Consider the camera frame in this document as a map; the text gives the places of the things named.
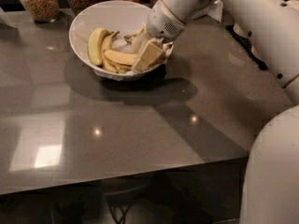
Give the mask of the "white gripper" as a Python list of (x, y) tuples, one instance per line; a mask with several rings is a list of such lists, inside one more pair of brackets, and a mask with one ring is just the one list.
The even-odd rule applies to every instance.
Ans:
[(146, 31), (141, 32), (132, 42), (131, 52), (137, 54), (132, 70), (145, 72), (166, 58), (164, 45), (153, 37), (161, 38), (164, 43), (175, 41), (185, 30), (185, 24), (158, 0), (146, 20)]

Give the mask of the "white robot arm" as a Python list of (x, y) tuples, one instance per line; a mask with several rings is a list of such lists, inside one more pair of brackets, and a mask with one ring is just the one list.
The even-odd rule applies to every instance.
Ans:
[[(299, 12), (283, 0), (221, 0), (290, 99), (299, 100)], [(134, 40), (175, 40), (194, 11), (213, 0), (159, 0)], [(261, 130), (250, 154), (239, 224), (298, 224), (299, 105)]]

